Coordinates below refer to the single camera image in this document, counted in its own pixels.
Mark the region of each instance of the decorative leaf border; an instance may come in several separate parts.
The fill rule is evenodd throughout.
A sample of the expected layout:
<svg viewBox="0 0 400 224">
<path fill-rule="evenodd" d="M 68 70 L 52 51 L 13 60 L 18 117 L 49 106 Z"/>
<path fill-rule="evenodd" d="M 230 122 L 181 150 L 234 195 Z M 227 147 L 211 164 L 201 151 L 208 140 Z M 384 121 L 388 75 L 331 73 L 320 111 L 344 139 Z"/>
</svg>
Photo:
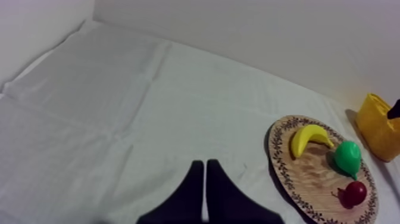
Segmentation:
<svg viewBox="0 0 400 224">
<path fill-rule="evenodd" d="M 277 170 L 275 169 L 276 172 L 279 172 L 281 176 L 283 177 L 284 181 L 282 184 L 286 186 L 287 190 L 292 191 L 291 192 L 291 197 L 294 200 L 294 202 L 313 220 L 316 222 L 323 222 L 324 224 L 347 224 L 343 222 L 339 222 L 338 220 L 334 219 L 326 219 L 323 217 L 322 213 L 319 213 L 314 210 L 313 206 L 304 201 L 299 194 L 295 192 L 295 186 L 293 185 L 293 181 L 290 178 L 290 175 L 288 174 L 288 169 L 286 168 L 286 163 L 282 160 L 282 135 L 283 131 L 289 131 L 293 128 L 296 128 L 298 125 L 319 125 L 325 130 L 328 131 L 328 134 L 335 137 L 338 139 L 340 142 L 344 141 L 344 138 L 339 135 L 337 132 L 335 132 L 331 127 L 328 125 L 325 125 L 322 122 L 318 122 L 314 119 L 307 118 L 307 117 L 296 117 L 296 116 L 289 116 L 289 120 L 282 122 L 280 125 L 274 126 L 273 135 L 270 135 L 271 143 L 273 146 L 273 151 L 271 158 L 278 164 Z M 376 187 L 374 180 L 372 178 L 372 175 L 370 171 L 368 170 L 367 166 L 365 165 L 364 161 L 361 160 L 361 169 L 364 171 L 365 178 L 367 179 L 370 188 L 372 189 L 370 200 L 368 201 L 368 209 L 365 211 L 363 215 L 360 216 L 358 220 L 354 222 L 354 224 L 368 224 L 374 221 L 374 217 L 376 215 L 375 208 L 377 207 L 377 193 L 376 193 Z"/>
</svg>

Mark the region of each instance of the toy banana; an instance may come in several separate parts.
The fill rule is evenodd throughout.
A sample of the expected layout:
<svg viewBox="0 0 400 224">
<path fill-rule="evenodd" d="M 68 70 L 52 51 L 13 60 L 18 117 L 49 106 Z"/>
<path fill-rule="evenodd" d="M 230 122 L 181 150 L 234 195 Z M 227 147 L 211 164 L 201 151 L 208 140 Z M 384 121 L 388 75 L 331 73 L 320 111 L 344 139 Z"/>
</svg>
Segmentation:
<svg viewBox="0 0 400 224">
<path fill-rule="evenodd" d="M 304 152 L 305 146 L 309 141 L 324 143 L 329 147 L 335 146 L 323 127 L 319 125 L 307 125 L 300 128 L 293 137 L 291 150 L 296 158 L 299 158 Z"/>
</svg>

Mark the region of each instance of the black handle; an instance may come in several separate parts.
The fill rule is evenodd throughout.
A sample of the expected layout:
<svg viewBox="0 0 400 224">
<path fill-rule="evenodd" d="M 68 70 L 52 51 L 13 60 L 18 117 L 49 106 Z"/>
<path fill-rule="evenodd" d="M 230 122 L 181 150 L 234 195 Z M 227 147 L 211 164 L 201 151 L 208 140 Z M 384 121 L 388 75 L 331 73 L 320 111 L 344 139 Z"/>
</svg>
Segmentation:
<svg viewBox="0 0 400 224">
<path fill-rule="evenodd" d="M 387 118 L 390 119 L 395 119 L 400 117 L 400 99 L 397 100 L 396 104 L 393 106 L 389 112 L 387 112 Z"/>
</svg>

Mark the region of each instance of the red apple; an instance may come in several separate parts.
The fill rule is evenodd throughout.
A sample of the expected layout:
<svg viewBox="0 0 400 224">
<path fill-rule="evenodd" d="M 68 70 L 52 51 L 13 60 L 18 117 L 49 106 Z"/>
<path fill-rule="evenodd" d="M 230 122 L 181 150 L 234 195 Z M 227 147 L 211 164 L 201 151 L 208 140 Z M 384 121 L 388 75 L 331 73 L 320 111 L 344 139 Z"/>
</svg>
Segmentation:
<svg viewBox="0 0 400 224">
<path fill-rule="evenodd" d="M 350 206 L 361 204 L 367 197 L 367 188 L 360 181 L 353 181 L 347 185 L 345 190 L 345 200 Z"/>
</svg>

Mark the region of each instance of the wrinkled white sheet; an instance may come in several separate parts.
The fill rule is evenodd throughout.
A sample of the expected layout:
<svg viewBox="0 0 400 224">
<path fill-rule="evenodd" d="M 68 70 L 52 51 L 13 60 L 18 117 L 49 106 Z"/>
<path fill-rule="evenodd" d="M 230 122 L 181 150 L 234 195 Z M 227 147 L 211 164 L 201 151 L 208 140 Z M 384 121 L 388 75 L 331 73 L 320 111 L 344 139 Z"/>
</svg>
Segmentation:
<svg viewBox="0 0 400 224">
<path fill-rule="evenodd" d="M 142 47 L 153 44 L 130 46 L 129 35 L 114 32 L 88 32 L 8 85 L 12 99 L 0 100 L 8 114 L 0 113 L 0 142 L 7 146 L 1 153 L 8 156 L 0 160 L 12 163 L 0 162 L 0 220 L 135 223 L 167 199 L 192 160 L 217 158 L 246 195 L 286 223 L 303 223 L 269 175 L 268 128 L 282 116 L 301 114 L 362 145 L 346 108 L 327 97 L 188 46 L 173 43 L 168 51 L 169 42 L 159 39 L 149 38 L 158 43 L 154 57 L 135 55 L 129 63 L 122 56 L 129 54 L 107 52 L 148 55 Z M 141 83 L 148 90 L 136 107 L 146 92 Z M 382 164 L 366 150 L 362 155 L 379 193 L 376 223 L 396 223 L 399 159 Z"/>
<path fill-rule="evenodd" d="M 122 132 L 140 106 L 169 41 L 99 26 L 72 35 L 5 94 L 96 130 Z"/>
<path fill-rule="evenodd" d="M 132 151 L 0 97 L 0 222 L 89 223 L 110 200 Z"/>
<path fill-rule="evenodd" d="M 136 220 L 173 192 L 191 160 L 217 158 L 246 195 L 280 213 L 286 223 L 304 223 L 271 180 L 265 134 L 282 116 L 301 114 L 321 120 L 362 146 L 345 110 L 276 76 L 174 43 L 130 124 L 132 131 L 123 137 L 135 150 L 115 195 L 122 198 L 131 192 L 135 196 L 108 217 L 115 223 Z M 368 151 L 362 154 L 378 187 L 376 223 L 396 223 L 400 218 L 399 160 L 382 164 Z"/>
</svg>

